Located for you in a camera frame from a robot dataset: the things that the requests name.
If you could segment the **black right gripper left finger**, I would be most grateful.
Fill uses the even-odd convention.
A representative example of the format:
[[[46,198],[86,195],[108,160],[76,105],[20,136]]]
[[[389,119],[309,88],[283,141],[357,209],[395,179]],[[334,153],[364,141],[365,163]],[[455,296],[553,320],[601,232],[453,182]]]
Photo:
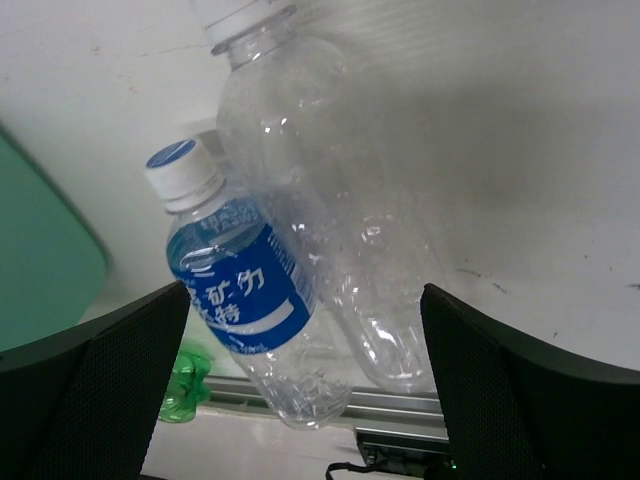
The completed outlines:
[[[139,478],[189,308],[174,282],[2,352],[2,478]]]

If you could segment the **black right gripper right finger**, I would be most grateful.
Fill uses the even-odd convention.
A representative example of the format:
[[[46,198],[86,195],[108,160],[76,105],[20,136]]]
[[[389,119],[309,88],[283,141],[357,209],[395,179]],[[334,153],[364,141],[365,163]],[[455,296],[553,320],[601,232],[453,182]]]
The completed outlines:
[[[425,286],[420,313],[462,479],[636,479],[639,373]]]

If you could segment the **blue label bottle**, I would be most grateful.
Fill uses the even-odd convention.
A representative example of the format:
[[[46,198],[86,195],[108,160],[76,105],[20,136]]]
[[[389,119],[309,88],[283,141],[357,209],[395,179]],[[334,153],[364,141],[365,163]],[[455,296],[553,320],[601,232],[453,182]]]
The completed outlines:
[[[352,382],[307,267],[262,205],[194,138],[152,155],[145,174],[172,218],[172,274],[271,410],[304,430],[340,417]]]

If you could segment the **clear unlabelled plastic bottle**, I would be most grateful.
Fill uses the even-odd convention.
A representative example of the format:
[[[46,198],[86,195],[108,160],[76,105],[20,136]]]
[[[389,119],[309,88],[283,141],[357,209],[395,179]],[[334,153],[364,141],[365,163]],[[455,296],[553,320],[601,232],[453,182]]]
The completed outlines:
[[[442,271],[357,63],[300,32],[293,1],[194,1],[230,72],[216,129],[236,172],[295,244],[376,386],[435,388],[420,298]]]

